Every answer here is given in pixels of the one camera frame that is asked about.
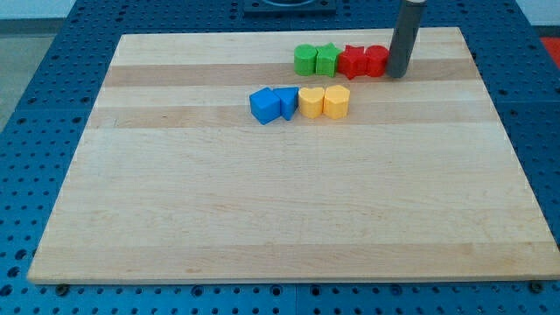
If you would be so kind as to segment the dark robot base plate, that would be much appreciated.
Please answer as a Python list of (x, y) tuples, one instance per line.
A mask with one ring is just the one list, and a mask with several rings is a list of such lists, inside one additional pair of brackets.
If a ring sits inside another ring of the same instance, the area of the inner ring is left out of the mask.
[(243, 15), (335, 13), (336, 0), (243, 0)]

